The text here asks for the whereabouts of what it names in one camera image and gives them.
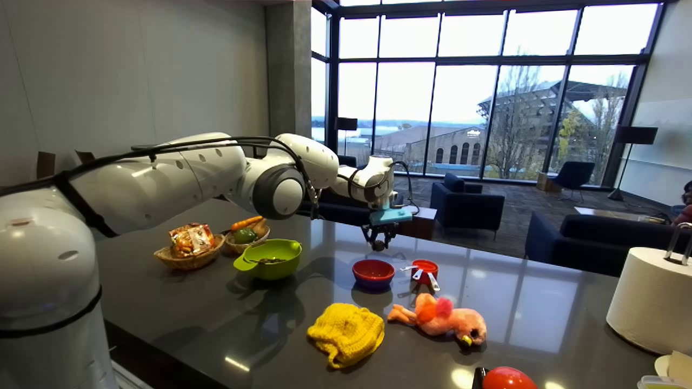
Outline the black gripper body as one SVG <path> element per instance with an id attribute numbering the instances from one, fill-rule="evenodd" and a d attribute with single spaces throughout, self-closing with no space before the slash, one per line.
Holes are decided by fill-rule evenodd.
<path id="1" fill-rule="evenodd" d="M 369 225 L 369 219 L 361 226 L 366 239 L 381 239 L 381 238 L 393 238 L 395 225 Z"/>

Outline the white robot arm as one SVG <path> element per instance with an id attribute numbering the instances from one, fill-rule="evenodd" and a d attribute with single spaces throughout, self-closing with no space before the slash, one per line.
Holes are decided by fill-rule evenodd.
<path id="1" fill-rule="evenodd" d="M 383 212 L 393 196 L 393 159 L 348 165 L 291 131 L 205 131 L 5 187 L 0 389 L 120 389 L 101 315 L 101 238 L 161 225 L 208 199 L 290 217 L 315 208 L 324 190 Z"/>

